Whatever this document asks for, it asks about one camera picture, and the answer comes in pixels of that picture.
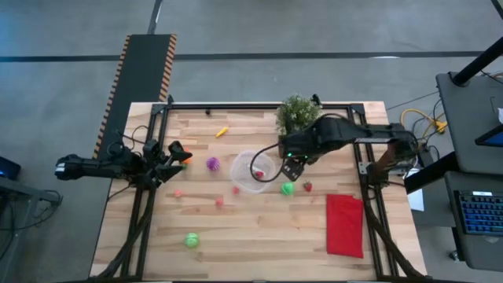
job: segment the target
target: green plant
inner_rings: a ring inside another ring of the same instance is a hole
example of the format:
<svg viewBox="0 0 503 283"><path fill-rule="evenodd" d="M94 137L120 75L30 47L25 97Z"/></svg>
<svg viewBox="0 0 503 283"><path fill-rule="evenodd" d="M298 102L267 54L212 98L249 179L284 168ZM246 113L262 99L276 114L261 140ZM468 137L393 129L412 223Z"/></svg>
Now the green plant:
<svg viewBox="0 0 503 283"><path fill-rule="evenodd" d="M283 104L277 109L277 132L279 135L295 133L312 124L320 115L319 106L308 98L294 94L283 101Z"/></svg>

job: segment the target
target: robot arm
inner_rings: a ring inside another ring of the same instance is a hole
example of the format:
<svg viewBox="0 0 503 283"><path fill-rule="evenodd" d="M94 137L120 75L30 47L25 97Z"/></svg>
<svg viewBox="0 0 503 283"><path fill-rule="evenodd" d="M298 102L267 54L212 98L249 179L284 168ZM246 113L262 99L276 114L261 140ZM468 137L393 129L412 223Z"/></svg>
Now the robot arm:
<svg viewBox="0 0 503 283"><path fill-rule="evenodd" d="M281 172L295 181L304 165L348 144L387 144L379 161L367 167L369 182L387 181L387 173L398 162L414 158L417 141L412 133L397 123L389 125L357 125L337 114L325 114L305 130L280 140L285 161Z"/></svg>
<svg viewBox="0 0 503 283"><path fill-rule="evenodd" d="M168 147L166 156L160 149L159 142L151 139L143 146L143 157L132 153L122 143L112 153L110 160L92 160L75 154L60 158L54 174L60 180L75 180L83 176L127 179L134 185L158 187L175 176L182 166L172 165L174 161L183 161L192 156L184 151L179 141Z"/></svg>

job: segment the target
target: red ball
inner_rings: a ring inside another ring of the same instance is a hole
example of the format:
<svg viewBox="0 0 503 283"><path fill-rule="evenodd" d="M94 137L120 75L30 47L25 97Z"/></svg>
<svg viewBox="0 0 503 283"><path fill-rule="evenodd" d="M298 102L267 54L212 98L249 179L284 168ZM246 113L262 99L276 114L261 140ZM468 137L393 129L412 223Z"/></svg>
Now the red ball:
<svg viewBox="0 0 503 283"><path fill-rule="evenodd" d="M223 197L218 197L218 198L215 200L215 205L216 205L216 206L218 206L218 207L223 206Z"/></svg>

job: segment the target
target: concrete floor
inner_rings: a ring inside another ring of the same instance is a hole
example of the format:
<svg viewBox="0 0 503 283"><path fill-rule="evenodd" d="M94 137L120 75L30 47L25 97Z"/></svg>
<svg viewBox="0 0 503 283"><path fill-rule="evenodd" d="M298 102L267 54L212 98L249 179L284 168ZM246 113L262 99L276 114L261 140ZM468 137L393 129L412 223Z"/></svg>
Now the concrete floor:
<svg viewBox="0 0 503 283"><path fill-rule="evenodd" d="M146 32L153 3L3 0L0 56L118 54L126 35ZM501 28L490 1L171 0L163 4L156 32L178 33L178 54L472 51L486 49ZM472 59L175 62L170 93L176 101L279 101L316 93L324 101L385 101L389 107L435 91L437 73ZM0 156L23 166L23 183L64 195L54 217L29 230L19 281L84 279L89 272L109 181L59 182L53 166L69 153L91 155L115 68L116 62L0 64ZM503 70L503 61L486 70ZM393 108L389 119L398 122L410 107L430 112L438 99ZM408 117L406 126L415 119ZM452 151L448 134L431 144L442 155ZM447 259L450 231L417 228L433 277L501 281L502 273Z"/></svg>

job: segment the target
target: keyboard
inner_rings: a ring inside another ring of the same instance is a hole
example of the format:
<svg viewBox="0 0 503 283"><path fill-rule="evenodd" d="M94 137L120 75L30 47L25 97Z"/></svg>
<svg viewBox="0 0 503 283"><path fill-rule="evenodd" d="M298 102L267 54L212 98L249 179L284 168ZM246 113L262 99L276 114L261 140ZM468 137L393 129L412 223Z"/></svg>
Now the keyboard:
<svg viewBox="0 0 503 283"><path fill-rule="evenodd" d="M455 191L464 232L503 237L503 194Z"/></svg>

